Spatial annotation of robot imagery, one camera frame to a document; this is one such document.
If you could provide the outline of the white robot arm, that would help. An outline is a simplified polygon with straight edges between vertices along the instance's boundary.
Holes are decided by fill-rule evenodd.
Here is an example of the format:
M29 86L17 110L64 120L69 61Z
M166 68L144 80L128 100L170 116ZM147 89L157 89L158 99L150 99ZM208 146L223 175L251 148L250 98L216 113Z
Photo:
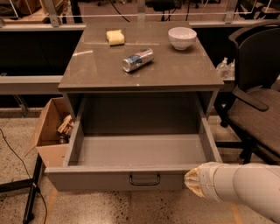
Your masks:
M243 204L280 224L280 166L209 162L191 169L185 185L199 197Z

